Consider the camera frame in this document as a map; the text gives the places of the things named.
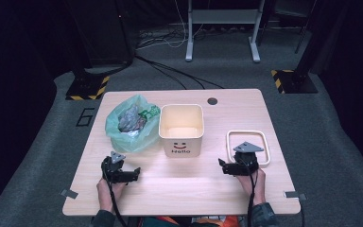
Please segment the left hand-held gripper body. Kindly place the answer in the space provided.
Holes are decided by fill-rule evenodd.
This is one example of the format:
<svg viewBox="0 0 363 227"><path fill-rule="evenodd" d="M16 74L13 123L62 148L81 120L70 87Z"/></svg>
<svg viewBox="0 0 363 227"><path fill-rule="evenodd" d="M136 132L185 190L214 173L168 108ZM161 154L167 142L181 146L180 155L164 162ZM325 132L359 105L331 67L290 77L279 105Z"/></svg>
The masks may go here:
<svg viewBox="0 0 363 227"><path fill-rule="evenodd" d="M124 183L124 159L124 155L112 151L101 163L102 178L110 183Z"/></svg>

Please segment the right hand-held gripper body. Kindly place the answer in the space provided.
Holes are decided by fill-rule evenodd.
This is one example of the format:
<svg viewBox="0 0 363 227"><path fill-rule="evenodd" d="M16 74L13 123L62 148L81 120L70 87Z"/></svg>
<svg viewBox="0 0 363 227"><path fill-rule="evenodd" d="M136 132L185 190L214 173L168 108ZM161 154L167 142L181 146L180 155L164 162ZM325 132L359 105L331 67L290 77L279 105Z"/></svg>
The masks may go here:
<svg viewBox="0 0 363 227"><path fill-rule="evenodd" d="M234 176L249 176L258 168L256 153L263 151L262 148L249 142L243 142L234 149L234 163L230 173Z"/></svg>

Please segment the green plastic bag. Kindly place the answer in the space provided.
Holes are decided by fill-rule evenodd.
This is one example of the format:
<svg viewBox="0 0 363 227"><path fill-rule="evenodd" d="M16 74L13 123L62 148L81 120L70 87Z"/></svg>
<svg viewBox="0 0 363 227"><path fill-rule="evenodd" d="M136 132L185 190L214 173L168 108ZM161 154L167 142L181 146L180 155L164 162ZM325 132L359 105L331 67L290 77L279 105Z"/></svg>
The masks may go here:
<svg viewBox="0 0 363 227"><path fill-rule="evenodd" d="M140 152L150 148L159 140L160 113L148 121L140 117L137 131L121 132L118 129L118 117L132 105L136 105L140 113L143 110L149 110L155 104L148 103L142 95L135 95L121 102L107 116L106 135L110 137L112 147L120 152Z"/></svg>

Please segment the cream plastic bin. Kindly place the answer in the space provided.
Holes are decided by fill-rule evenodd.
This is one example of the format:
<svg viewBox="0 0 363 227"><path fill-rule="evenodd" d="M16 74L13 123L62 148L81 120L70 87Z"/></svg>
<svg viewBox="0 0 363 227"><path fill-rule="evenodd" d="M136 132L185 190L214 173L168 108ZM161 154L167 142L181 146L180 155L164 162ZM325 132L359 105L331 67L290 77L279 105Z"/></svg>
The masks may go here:
<svg viewBox="0 0 363 227"><path fill-rule="evenodd" d="M162 107L159 135L167 157L198 157L203 134L204 119L200 105L170 104Z"/></svg>

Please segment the person's left hand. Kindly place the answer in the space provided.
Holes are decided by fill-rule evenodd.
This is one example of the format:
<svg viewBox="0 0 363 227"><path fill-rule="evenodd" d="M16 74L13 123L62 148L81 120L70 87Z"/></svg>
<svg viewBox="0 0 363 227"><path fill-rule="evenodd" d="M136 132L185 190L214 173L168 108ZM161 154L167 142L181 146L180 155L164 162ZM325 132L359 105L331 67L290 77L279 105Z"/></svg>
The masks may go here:
<svg viewBox="0 0 363 227"><path fill-rule="evenodd" d="M107 181L100 179L96 185L98 193L99 208L108 212L114 212L111 192L113 192L114 197L119 200L123 189L125 188L125 183L112 183L108 185Z"/></svg>

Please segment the person's right hand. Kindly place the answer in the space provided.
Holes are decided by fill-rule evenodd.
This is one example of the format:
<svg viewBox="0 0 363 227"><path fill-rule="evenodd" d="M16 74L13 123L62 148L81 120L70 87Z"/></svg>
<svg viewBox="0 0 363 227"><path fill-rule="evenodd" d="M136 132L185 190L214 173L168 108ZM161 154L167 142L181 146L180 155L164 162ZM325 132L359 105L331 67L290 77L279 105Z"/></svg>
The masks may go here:
<svg viewBox="0 0 363 227"><path fill-rule="evenodd" d="M262 169L258 169L252 176L237 176L243 190L248 197L253 196L252 205L262 204L266 201L265 181L266 173Z"/></svg>

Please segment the grey tape piece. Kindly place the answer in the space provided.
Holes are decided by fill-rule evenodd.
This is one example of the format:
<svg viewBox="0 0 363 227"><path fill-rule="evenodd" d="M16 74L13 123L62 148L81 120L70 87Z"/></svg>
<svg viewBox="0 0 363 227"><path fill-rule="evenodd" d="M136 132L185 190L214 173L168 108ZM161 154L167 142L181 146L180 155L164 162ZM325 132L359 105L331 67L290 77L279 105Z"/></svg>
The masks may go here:
<svg viewBox="0 0 363 227"><path fill-rule="evenodd" d="M290 199L298 199L299 201L307 200L305 194L299 193L297 191L285 191L285 197Z"/></svg>
<svg viewBox="0 0 363 227"><path fill-rule="evenodd" d="M62 189L60 194L62 196L64 196L65 198L71 198L71 199L75 199L78 196L77 192L74 192L74 191L72 191L70 189Z"/></svg>

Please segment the crumpled grey wrapper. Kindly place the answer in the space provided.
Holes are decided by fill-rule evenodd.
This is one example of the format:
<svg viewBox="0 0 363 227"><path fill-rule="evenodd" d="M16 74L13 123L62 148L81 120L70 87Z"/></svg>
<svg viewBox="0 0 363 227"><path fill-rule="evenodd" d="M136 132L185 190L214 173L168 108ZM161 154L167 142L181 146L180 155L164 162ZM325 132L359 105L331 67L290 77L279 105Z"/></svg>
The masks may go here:
<svg viewBox="0 0 363 227"><path fill-rule="evenodd" d="M118 120L118 129L121 132L137 131L139 129L140 120L138 107L136 105L132 105L118 117Z"/></svg>

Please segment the crumpled green wrapper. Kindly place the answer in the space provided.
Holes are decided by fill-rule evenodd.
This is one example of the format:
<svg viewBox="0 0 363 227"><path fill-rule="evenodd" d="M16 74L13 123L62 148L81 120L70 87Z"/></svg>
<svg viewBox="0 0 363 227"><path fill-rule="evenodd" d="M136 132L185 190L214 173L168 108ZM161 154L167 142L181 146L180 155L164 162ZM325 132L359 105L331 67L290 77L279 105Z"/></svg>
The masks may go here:
<svg viewBox="0 0 363 227"><path fill-rule="evenodd" d="M151 106L149 110L141 111L140 113L138 113L138 115L140 117L142 117L143 119L145 119L146 121L148 121L150 118L158 115L160 112L161 112L161 109L158 106L154 105L154 106Z"/></svg>

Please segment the person's orange clothing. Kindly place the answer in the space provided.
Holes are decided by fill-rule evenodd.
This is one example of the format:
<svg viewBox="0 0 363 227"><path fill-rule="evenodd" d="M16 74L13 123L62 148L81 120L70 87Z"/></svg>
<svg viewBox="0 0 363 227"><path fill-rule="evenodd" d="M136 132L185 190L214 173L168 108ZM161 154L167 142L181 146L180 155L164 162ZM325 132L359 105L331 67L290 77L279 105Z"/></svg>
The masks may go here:
<svg viewBox="0 0 363 227"><path fill-rule="evenodd" d="M220 218L145 217L138 227L241 227L237 216Z"/></svg>

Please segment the black stand with striped base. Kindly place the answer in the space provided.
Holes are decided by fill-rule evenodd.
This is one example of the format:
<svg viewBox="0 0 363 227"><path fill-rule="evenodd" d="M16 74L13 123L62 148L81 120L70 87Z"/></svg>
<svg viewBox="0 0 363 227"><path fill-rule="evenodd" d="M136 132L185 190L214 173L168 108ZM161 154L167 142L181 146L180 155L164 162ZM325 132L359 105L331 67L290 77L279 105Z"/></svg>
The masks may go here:
<svg viewBox="0 0 363 227"><path fill-rule="evenodd" d="M75 76L66 98L72 100L100 99L109 80L108 73L90 73L85 69L88 54L79 28L78 18L74 13L72 0L61 0L67 11L65 16L65 30L63 41L65 43L66 58Z"/></svg>
<svg viewBox="0 0 363 227"><path fill-rule="evenodd" d="M277 15L302 20L300 39L295 49L298 53L318 0L276 0ZM272 70L271 75L280 94L315 94L318 90L308 76L311 67L313 43L309 41L294 70Z"/></svg>

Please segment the dark cabinet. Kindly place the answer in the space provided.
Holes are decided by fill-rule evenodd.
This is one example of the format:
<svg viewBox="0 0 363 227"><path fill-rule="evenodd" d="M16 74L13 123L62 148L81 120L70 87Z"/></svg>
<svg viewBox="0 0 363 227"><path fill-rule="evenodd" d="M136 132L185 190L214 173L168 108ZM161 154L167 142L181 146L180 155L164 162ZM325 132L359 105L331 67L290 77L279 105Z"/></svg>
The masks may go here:
<svg viewBox="0 0 363 227"><path fill-rule="evenodd" d="M89 63L131 64L138 28L132 0L66 0Z"/></svg>

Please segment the white metal stand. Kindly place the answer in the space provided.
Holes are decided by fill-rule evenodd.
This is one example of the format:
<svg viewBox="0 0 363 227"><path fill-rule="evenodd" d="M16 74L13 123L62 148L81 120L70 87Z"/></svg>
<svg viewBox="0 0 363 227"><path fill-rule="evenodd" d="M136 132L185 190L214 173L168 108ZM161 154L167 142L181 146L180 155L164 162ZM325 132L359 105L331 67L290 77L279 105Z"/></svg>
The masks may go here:
<svg viewBox="0 0 363 227"><path fill-rule="evenodd" d="M188 0L187 25L188 40L185 60L193 59L194 34L193 25L254 25L252 35L249 37L252 60L260 62L256 38L258 35L263 9L266 0L259 0L256 9L193 9L193 0Z"/></svg>

